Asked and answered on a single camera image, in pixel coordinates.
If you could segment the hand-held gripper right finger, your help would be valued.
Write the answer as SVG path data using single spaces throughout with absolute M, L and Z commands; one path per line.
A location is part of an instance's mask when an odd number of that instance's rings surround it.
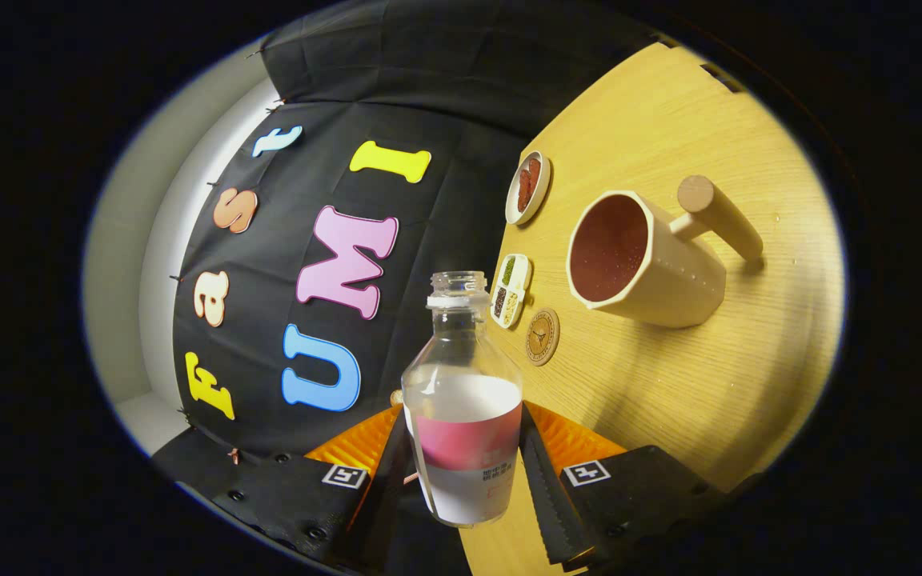
M 724 505 L 661 448 L 624 449 L 534 402 L 519 448 L 547 560 L 566 571 L 639 562 Z

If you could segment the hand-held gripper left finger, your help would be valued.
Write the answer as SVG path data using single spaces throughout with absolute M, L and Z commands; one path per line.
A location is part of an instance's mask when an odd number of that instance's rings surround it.
M 303 456 L 244 468 L 210 503 L 307 560 L 381 574 L 409 462 L 406 444 L 398 404 Z

